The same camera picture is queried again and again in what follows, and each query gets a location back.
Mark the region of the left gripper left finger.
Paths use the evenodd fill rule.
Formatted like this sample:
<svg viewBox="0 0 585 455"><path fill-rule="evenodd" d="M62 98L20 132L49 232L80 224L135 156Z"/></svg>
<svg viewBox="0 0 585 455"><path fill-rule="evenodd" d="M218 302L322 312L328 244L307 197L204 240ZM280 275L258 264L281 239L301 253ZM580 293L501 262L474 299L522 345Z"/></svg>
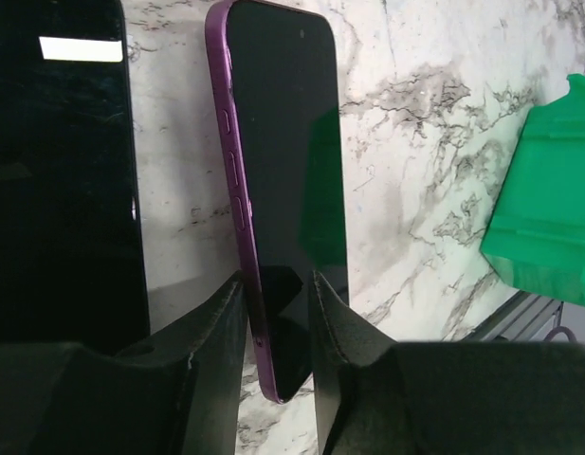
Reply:
<svg viewBox="0 0 585 455"><path fill-rule="evenodd" d="M244 287L230 279L114 356L0 345L0 454L231 454L246 334Z"/></svg>

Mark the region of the green plastic bin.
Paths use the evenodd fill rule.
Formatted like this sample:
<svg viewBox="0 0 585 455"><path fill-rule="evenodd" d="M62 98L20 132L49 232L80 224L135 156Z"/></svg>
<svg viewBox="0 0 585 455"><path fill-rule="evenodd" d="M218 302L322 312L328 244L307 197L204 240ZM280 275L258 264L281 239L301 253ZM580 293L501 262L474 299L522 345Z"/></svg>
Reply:
<svg viewBox="0 0 585 455"><path fill-rule="evenodd" d="M507 285L585 307L585 76L532 108L481 243Z"/></svg>

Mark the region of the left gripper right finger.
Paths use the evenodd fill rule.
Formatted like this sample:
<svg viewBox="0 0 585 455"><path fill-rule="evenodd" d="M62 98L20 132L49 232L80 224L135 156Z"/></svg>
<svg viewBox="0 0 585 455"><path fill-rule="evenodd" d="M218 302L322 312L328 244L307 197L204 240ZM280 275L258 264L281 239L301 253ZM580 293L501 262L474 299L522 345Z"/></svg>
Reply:
<svg viewBox="0 0 585 455"><path fill-rule="evenodd" d="M397 342L314 273L322 454L585 454L585 345Z"/></svg>

